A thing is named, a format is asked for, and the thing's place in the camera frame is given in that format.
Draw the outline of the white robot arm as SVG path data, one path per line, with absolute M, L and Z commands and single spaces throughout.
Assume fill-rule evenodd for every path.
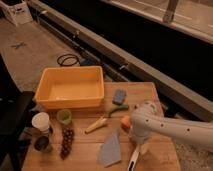
M 153 101 L 139 105 L 130 114 L 130 122 L 130 135 L 137 144 L 144 144 L 156 132 L 213 153 L 213 123 L 158 116 Z

